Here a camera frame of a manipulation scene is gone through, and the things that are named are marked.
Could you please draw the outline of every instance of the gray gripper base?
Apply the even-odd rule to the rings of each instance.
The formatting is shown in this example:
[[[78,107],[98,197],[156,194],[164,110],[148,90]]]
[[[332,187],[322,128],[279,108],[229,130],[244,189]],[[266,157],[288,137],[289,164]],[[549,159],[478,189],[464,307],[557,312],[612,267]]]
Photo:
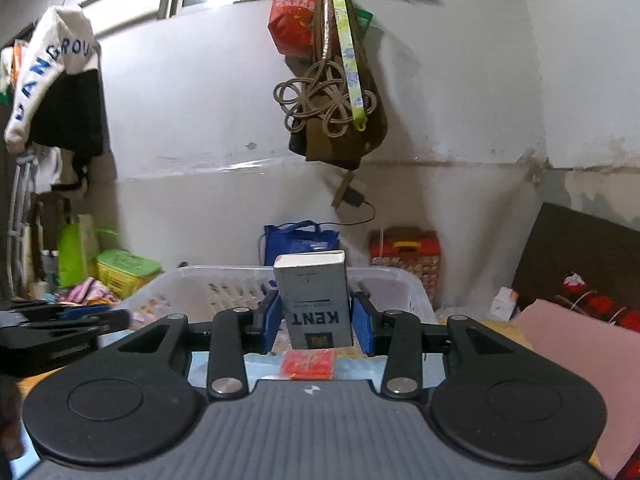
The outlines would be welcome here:
[[[28,480],[596,480],[574,463],[514,472],[446,446],[418,408],[377,396],[369,381],[268,381],[210,405],[178,446],[117,470],[42,462]]]

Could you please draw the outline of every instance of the white small box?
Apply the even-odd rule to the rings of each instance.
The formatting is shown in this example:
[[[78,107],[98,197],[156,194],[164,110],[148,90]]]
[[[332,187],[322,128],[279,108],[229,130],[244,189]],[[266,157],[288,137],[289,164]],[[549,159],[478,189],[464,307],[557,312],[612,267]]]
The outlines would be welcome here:
[[[344,251],[281,254],[273,272],[292,348],[353,346]]]

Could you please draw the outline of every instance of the plastic basket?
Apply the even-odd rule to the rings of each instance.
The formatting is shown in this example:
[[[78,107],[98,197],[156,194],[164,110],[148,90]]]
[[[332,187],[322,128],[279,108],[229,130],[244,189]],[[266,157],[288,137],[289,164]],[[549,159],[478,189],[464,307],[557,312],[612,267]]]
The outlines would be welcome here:
[[[351,290],[369,294],[373,305],[381,311],[404,310],[423,323],[437,323],[422,283],[405,270],[348,267],[347,279]],[[272,285],[272,267],[182,267],[140,288],[122,302],[121,308],[139,312],[149,321],[182,313],[190,322],[203,322],[228,308],[256,308]]]

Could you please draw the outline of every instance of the dark brown headboard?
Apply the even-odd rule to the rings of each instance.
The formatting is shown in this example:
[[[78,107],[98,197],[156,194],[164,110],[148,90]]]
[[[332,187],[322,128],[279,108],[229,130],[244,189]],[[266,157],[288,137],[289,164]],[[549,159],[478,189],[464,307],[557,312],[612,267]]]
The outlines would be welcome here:
[[[518,306],[553,301],[574,271],[612,300],[640,310],[640,232],[544,203],[513,279]]]

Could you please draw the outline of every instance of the hand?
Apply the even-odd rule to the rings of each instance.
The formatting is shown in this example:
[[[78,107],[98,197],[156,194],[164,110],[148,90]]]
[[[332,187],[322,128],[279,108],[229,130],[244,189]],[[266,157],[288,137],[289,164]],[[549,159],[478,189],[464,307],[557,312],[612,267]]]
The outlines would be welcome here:
[[[0,376],[0,446],[7,460],[20,458],[24,447],[20,440],[20,391],[7,376]]]

